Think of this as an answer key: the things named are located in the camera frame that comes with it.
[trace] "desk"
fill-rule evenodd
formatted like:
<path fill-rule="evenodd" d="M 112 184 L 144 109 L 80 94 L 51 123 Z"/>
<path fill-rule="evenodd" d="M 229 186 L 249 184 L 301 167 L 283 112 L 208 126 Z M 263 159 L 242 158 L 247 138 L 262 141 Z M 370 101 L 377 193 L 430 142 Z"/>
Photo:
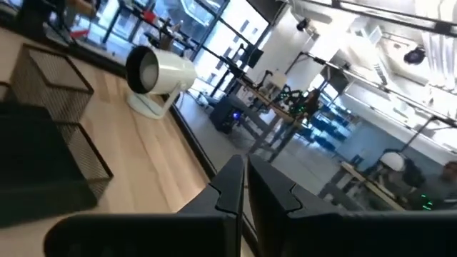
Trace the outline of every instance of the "desk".
<path fill-rule="evenodd" d="M 268 124 L 268 126 L 262 131 L 262 134 L 257 138 L 254 145 L 249 149 L 249 153 L 255 153 L 262 144 L 265 142 L 266 137 L 274 130 L 276 124 L 278 124 L 280 119 L 283 119 L 285 122 L 292 122 L 293 126 L 285 133 L 285 138 L 281 141 L 278 147 L 273 150 L 271 157 L 268 159 L 268 162 L 271 163 L 274 159 L 279 155 L 279 153 L 286 147 L 289 141 L 293 138 L 293 135 L 299 130 L 302 125 L 301 122 L 295 121 L 293 117 L 289 115 L 286 111 L 284 111 L 280 106 L 276 105 L 275 103 L 271 102 L 271 100 L 258 92 L 253 86 L 248 85 L 245 81 L 241 79 L 236 79 L 237 83 L 239 83 L 242 87 L 247 89 L 251 92 L 256 98 L 258 98 L 263 104 L 265 104 L 268 108 L 272 109 L 275 113 L 273 120 Z"/>
<path fill-rule="evenodd" d="M 396 211 L 405 211 L 405 209 L 396 203 L 393 199 L 394 194 L 391 193 L 387 188 L 382 186 L 379 183 L 368 181 L 360 172 L 358 172 L 351 164 L 346 163 L 345 161 L 341 162 L 340 170 L 332 177 L 330 183 L 337 184 L 347 173 L 351 174 L 358 181 L 362 182 L 364 186 L 376 194 L 379 198 L 385 201 L 390 207 Z M 345 192 L 347 193 L 351 187 L 345 186 Z M 324 198 L 327 193 L 325 190 L 319 192 L 318 197 Z"/>

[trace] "blue light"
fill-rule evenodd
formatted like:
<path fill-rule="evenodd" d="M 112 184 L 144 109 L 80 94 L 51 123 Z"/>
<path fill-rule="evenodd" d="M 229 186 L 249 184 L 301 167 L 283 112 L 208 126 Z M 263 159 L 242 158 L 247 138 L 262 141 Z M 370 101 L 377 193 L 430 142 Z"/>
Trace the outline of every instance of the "blue light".
<path fill-rule="evenodd" d="M 232 116 L 233 116 L 233 118 L 234 118 L 235 120 L 238 121 L 238 120 L 240 119 L 241 114 L 240 114 L 239 111 L 235 111 L 235 112 L 232 114 Z"/>

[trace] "lamp shade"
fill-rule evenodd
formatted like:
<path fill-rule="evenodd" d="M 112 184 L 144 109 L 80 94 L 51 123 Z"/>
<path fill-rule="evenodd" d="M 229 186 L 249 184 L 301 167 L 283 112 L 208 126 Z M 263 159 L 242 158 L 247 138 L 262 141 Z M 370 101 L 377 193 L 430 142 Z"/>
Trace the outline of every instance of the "lamp shade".
<path fill-rule="evenodd" d="M 177 86 L 184 91 L 196 77 L 192 62 L 170 51 L 137 46 L 127 57 L 127 83 L 138 94 L 168 94 Z"/>

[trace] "workbench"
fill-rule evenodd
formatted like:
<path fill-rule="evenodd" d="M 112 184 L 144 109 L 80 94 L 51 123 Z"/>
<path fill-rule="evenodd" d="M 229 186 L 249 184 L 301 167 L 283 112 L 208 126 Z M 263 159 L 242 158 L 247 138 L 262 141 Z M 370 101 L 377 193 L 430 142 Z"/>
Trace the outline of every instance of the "workbench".
<path fill-rule="evenodd" d="M 369 181 L 362 173 L 360 173 L 359 171 L 357 171 L 354 166 L 352 166 L 351 164 L 343 161 L 341 162 L 341 166 L 340 166 L 340 169 L 338 170 L 338 172 L 335 173 L 335 175 L 331 178 L 330 182 L 329 183 L 332 183 L 332 184 L 338 184 L 345 175 L 351 175 L 353 178 L 355 178 L 357 181 L 361 182 L 370 192 L 374 193 L 375 195 L 377 195 L 380 199 L 382 199 L 383 201 L 385 201 L 393 210 L 396 210 L 396 211 L 405 211 L 405 209 L 400 205 L 398 204 L 394 198 L 395 198 L 395 195 L 390 192 L 387 188 L 385 188 L 383 185 L 375 182 L 375 181 Z M 344 193 L 348 193 L 349 190 L 351 190 L 351 188 L 354 186 L 354 184 L 352 185 L 345 185 L 344 186 L 344 190 L 343 192 Z M 325 188 L 323 190 L 321 190 L 321 192 L 319 192 L 318 194 L 318 197 L 319 198 L 325 198 L 327 196 L 328 192 L 327 190 L 325 190 Z"/>
<path fill-rule="evenodd" d="M 255 153 L 257 150 L 260 148 L 263 148 L 265 150 L 269 150 L 272 152 L 270 158 L 268 159 L 268 162 L 271 163 L 274 161 L 274 159 L 279 155 L 279 153 L 286 147 L 286 145 L 289 143 L 289 141 L 293 138 L 293 135 L 302 128 L 301 122 L 295 121 L 295 118 L 290 116 L 290 114 L 287 111 L 284 111 L 280 106 L 277 104 L 273 103 L 267 96 L 264 96 L 262 93 L 257 91 L 254 85 L 248 85 L 245 81 L 242 79 L 236 79 L 236 82 L 241 85 L 242 88 L 246 89 L 250 93 L 253 94 L 256 98 L 259 99 L 263 104 L 267 106 L 267 108 L 273 110 L 275 113 L 274 118 L 270 121 L 269 124 L 267 124 L 264 128 L 262 129 L 262 133 L 260 135 L 254 136 L 256 139 L 255 143 L 253 146 L 249 149 L 249 153 Z M 266 138 L 268 135 L 274 130 L 276 125 L 280 120 L 283 120 L 283 122 L 293 122 L 293 126 L 289 130 L 287 130 L 284 133 L 284 139 L 280 142 L 280 144 L 276 148 L 269 148 L 269 147 L 263 147 L 264 144 L 267 144 Z"/>

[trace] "lamp base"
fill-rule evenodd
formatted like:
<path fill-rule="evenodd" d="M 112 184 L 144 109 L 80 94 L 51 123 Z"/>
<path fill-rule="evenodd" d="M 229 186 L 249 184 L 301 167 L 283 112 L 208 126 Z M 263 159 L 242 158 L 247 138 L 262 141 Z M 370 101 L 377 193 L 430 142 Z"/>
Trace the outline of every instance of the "lamp base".
<path fill-rule="evenodd" d="M 149 98 L 148 94 L 132 93 L 127 97 L 129 106 L 139 114 L 150 119 L 162 119 L 170 108 L 174 99 L 179 95 L 180 86 L 177 86 L 169 95 L 163 106 Z"/>

